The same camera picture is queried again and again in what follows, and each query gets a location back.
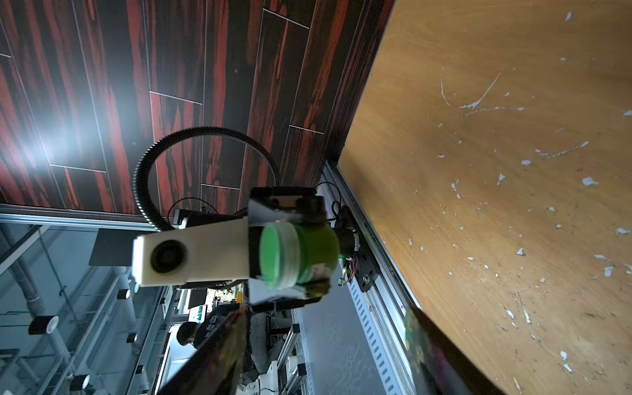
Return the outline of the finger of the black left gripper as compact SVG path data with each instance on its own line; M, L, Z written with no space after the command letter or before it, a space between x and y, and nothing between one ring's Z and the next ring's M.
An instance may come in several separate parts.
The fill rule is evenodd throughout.
M328 218L325 199L315 188L256 187L250 192L247 209L250 226L273 222L322 225Z
M326 296L330 289L329 279L294 285L281 290L268 288L263 280L248 279L250 310L254 314L299 309L314 304Z

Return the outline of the green paint jar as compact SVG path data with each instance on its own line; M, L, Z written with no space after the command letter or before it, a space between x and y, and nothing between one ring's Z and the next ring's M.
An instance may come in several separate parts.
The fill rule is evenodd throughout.
M335 271L340 245L334 229L329 225L295 225L301 262L297 284L328 280Z

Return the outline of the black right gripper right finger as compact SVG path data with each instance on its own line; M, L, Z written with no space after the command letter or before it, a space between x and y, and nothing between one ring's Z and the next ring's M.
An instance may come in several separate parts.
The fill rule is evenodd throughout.
M418 394L502 394L416 306L405 318L406 354Z

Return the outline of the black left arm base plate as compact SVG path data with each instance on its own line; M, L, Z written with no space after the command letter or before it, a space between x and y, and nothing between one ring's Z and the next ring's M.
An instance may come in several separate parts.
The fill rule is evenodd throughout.
M341 206L334 224L342 264L342 280L340 285L356 283L360 291L368 292L381 274L378 262L373 255L367 239L360 233L360 226L348 206Z

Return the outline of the green paint jar lid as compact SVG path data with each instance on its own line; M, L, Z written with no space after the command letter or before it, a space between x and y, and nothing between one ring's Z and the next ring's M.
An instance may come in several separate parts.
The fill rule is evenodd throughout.
M263 281L270 289L282 290L297 283L301 273L301 244L293 224L274 222L263 228L259 266Z

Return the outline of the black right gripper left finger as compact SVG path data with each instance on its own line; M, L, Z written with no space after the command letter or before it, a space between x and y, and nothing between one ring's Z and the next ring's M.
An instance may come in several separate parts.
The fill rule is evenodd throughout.
M159 394L235 394L247 345L245 306L228 314Z

